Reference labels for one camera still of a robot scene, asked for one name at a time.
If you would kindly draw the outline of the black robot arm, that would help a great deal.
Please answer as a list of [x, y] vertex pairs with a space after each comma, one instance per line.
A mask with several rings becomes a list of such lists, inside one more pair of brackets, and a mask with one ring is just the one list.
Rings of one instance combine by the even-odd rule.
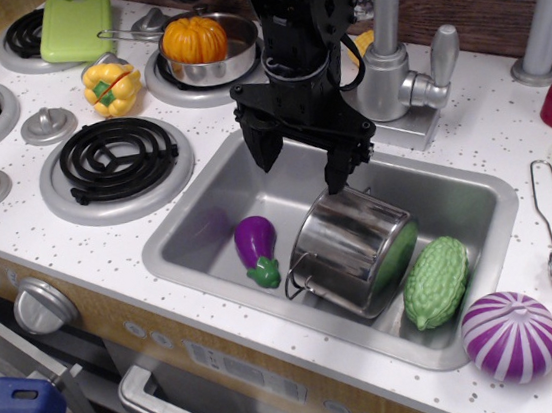
[[375, 124], [344, 99], [358, 87], [366, 66], [342, 84], [343, 48], [356, 49], [347, 29], [355, 0], [250, 0], [261, 24], [261, 64], [266, 84], [231, 87], [234, 115], [262, 170], [270, 171], [284, 139], [323, 149], [325, 183], [336, 194], [361, 163], [370, 160]]

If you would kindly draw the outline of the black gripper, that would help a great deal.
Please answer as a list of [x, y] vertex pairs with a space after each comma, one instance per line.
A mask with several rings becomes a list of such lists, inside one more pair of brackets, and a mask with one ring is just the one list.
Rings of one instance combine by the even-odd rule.
[[330, 195], [339, 193], [356, 167], [370, 159], [374, 123], [328, 80], [244, 84], [230, 90], [245, 144], [265, 173], [285, 138], [328, 152], [324, 175]]

